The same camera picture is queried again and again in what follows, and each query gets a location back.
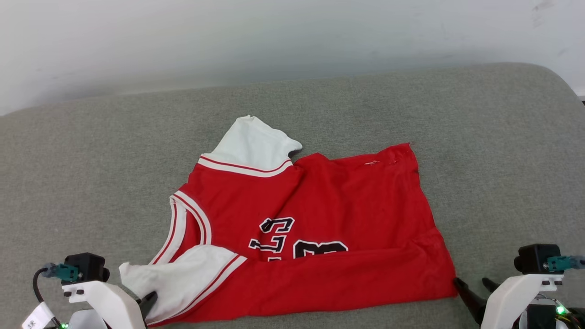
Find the gray cushion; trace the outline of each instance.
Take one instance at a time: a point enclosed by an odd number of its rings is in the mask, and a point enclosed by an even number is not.
[[[0,118],[2,326],[20,325],[35,307],[31,278],[46,262],[93,252],[106,258],[116,284],[122,262],[148,263],[167,236],[169,195],[199,154],[247,114],[300,141],[294,159],[411,142],[457,274],[483,296],[483,276],[519,274],[513,259],[522,245],[557,243],[565,254],[585,253],[585,108],[542,67],[491,64],[90,98]],[[408,276],[407,268],[397,270]],[[584,274],[568,272],[551,295],[583,306]],[[41,279],[40,290],[64,321],[81,307],[66,302],[57,280]],[[443,299],[195,326],[474,322],[460,299]]]

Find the jersey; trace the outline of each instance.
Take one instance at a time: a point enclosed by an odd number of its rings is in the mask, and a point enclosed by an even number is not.
[[[455,269],[408,144],[329,160],[238,118],[170,198],[166,243],[120,266],[149,325],[336,311],[455,296]]]

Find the black cable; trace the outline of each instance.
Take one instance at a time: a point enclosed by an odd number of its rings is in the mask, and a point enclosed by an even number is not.
[[[35,272],[35,275],[33,275],[33,290],[35,291],[35,297],[37,297],[37,300],[39,301],[39,303],[44,302],[43,296],[40,295],[40,291],[39,291],[39,275],[43,272],[46,272],[47,270],[48,270],[47,268],[41,268]],[[55,326],[57,328],[61,327],[61,322],[59,322],[59,320],[57,320],[57,317],[53,317],[51,319],[51,321],[53,323],[55,323]]]

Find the white fabric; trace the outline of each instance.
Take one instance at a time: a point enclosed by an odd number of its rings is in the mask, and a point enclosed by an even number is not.
[[[248,115],[236,119],[215,150],[201,156],[223,164],[273,171],[289,160],[290,152],[301,148],[299,142],[289,138],[284,132]],[[204,166],[209,166],[209,163],[200,162]],[[214,169],[237,170],[233,166]]]
[[[124,263],[119,270],[122,284],[139,298],[157,292],[158,300],[146,317],[146,322],[153,324],[195,306],[245,260],[225,248],[198,245],[173,263]]]

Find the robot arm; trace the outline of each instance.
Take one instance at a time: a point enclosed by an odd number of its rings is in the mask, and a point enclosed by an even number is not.
[[[104,268],[105,259],[92,253],[79,253],[65,258],[62,264],[47,264],[37,273],[44,277],[61,279],[63,296],[69,298],[70,303],[88,302],[93,310],[77,311],[71,316],[68,324],[62,324],[52,318],[62,329],[145,329],[144,318],[157,300],[157,293],[151,292],[141,300],[134,300],[120,287],[106,283],[109,270]],[[43,302],[36,287],[35,274],[33,287],[35,295],[41,305],[22,324],[23,329],[44,328],[53,314]],[[46,321],[38,321],[35,313],[49,314]]]
[[[561,256],[557,245],[530,245],[518,250],[514,266],[523,275],[498,285],[484,277],[490,297],[484,300],[459,278],[454,281],[463,302],[481,329],[576,328],[585,329],[583,309],[566,309],[557,300],[539,298],[556,291],[565,270],[585,268],[582,256]]]

